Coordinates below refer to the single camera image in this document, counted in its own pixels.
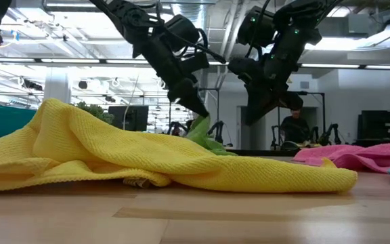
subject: computer monitor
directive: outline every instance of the computer monitor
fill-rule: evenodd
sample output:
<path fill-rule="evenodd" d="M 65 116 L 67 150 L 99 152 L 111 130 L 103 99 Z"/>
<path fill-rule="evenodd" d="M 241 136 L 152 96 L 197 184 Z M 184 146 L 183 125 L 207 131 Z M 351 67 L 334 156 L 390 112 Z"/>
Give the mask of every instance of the computer monitor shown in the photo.
<path fill-rule="evenodd" d="M 112 125 L 122 129 L 123 117 L 127 106 L 110 106 L 108 112 L 114 115 Z M 146 131 L 148 121 L 148 106 L 130 106 L 126 114 L 125 129 L 129 131 Z"/>

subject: pink towel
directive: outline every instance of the pink towel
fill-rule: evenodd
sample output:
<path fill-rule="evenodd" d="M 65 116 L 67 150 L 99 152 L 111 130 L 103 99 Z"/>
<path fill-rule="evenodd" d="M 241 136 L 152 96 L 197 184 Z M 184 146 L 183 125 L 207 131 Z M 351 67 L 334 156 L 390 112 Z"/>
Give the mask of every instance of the pink towel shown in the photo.
<path fill-rule="evenodd" d="M 324 157 L 332 160 L 337 167 L 356 171 L 369 168 L 375 172 L 387 173 L 390 168 L 390 144 L 369 148 L 336 145 L 303 149 L 297 153 L 293 160 L 320 166 Z"/>

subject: yellow towel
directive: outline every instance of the yellow towel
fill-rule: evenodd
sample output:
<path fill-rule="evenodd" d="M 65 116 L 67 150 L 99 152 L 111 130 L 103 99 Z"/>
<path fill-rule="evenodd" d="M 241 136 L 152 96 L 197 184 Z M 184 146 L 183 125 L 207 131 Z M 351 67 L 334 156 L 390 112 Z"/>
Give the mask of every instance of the yellow towel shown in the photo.
<path fill-rule="evenodd" d="M 55 99 L 24 128 L 0 138 L 0 190 L 75 180 L 147 178 L 156 186 L 236 192 L 341 192 L 347 169 L 216 156 L 176 136 L 123 131 Z"/>

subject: wooden table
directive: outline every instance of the wooden table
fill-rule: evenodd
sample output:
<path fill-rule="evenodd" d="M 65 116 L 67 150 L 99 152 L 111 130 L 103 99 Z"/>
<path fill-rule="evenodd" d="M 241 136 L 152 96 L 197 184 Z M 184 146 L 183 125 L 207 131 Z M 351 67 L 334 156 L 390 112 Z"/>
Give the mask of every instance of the wooden table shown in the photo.
<path fill-rule="evenodd" d="M 335 194 L 238 194 L 120 181 L 0 192 L 0 243 L 390 244 L 390 176 Z"/>

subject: desk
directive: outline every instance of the desk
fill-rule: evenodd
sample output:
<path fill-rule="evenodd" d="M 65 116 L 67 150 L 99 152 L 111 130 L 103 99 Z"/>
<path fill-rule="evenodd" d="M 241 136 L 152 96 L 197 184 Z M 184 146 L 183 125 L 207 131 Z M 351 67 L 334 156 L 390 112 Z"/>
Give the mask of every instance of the desk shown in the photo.
<path fill-rule="evenodd" d="M 0 243 L 390 243 L 390 176 L 348 193 L 244 194 L 69 182 L 0 192 Z"/>

